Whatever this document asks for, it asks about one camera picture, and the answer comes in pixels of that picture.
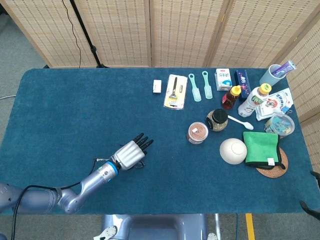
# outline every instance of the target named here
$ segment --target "white bowl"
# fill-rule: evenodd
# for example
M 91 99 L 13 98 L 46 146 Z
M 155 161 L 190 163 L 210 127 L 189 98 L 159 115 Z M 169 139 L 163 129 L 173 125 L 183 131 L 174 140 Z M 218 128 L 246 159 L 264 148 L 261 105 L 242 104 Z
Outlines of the white bowl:
M 247 156 L 247 147 L 237 138 L 224 140 L 220 145 L 220 155 L 228 164 L 240 164 Z

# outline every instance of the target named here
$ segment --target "round placemat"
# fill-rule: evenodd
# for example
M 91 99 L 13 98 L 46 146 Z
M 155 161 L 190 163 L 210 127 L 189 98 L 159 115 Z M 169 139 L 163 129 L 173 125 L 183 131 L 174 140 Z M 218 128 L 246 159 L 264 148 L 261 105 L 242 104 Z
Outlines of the round placemat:
M 276 179 L 278 177 L 281 177 L 283 174 L 286 173 L 286 171 L 288 170 L 288 158 L 287 155 L 285 153 L 285 151 L 283 151 L 280 148 L 280 154 L 281 154 L 281 161 L 283 163 L 283 165 L 285 166 L 285 169 L 282 169 L 280 166 L 275 166 L 274 168 L 267 170 L 267 169 L 261 169 L 261 168 L 256 168 L 259 173 L 261 173 L 262 175 L 268 177 L 268 178 L 272 178 L 272 179 Z

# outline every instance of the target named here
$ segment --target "robotic arm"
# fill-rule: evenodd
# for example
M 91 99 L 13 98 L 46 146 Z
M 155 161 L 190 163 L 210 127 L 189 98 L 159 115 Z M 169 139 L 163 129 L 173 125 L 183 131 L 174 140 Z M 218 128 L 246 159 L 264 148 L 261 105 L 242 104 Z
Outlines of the robotic arm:
M 44 214 L 58 205 L 67 214 L 76 213 L 87 199 L 104 184 L 118 175 L 119 170 L 129 170 L 147 154 L 145 149 L 153 143 L 143 133 L 128 142 L 112 155 L 107 162 L 80 182 L 81 191 L 76 194 L 72 188 L 56 190 L 27 190 L 18 207 L 19 214 Z M 17 205 L 23 190 L 0 182 L 0 214 Z

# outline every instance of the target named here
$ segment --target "green towel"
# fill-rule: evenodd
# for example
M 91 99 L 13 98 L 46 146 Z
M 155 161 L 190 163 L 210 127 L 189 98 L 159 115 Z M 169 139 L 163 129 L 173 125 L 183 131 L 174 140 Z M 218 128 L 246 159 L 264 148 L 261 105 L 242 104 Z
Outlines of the green towel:
M 254 168 L 273 169 L 282 164 L 279 149 L 280 136 L 274 133 L 245 131 L 243 140 L 247 148 L 245 164 Z

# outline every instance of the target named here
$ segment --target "table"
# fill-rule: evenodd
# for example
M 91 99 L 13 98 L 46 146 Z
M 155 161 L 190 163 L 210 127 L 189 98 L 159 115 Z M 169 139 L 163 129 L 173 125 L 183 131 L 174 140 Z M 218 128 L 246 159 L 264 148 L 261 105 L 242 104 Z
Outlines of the table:
M 202 71 L 209 73 L 213 99 L 206 99 Z M 236 69 L 230 69 L 232 81 Z M 251 87 L 266 70 L 247 69 Z M 206 141 L 186 139 L 193 122 L 205 122 L 221 107 L 224 91 L 216 91 L 215 68 L 31 69 L 20 83 L 0 148 L 0 180 L 20 188 L 30 184 L 65 186 L 83 179 L 92 158 L 108 158 L 121 145 L 144 132 L 154 139 L 146 166 L 121 172 L 94 194 L 79 214 L 192 214 L 302 212 L 299 201 L 320 207 L 320 194 L 296 110 L 296 125 L 281 139 L 287 173 L 277 179 L 255 168 L 230 165 L 219 154 L 228 138 L 242 138 L 246 129 L 233 121 Z M 190 82 L 183 110 L 163 107 L 169 74 L 194 73 L 202 101 L 195 102 Z M 153 79 L 162 80 L 162 94 L 153 94 Z M 277 83 L 272 93 L 288 87 Z M 237 107 L 228 113 L 249 121 L 257 132 L 266 120 L 242 118 Z M 62 213 L 55 209 L 53 214 Z

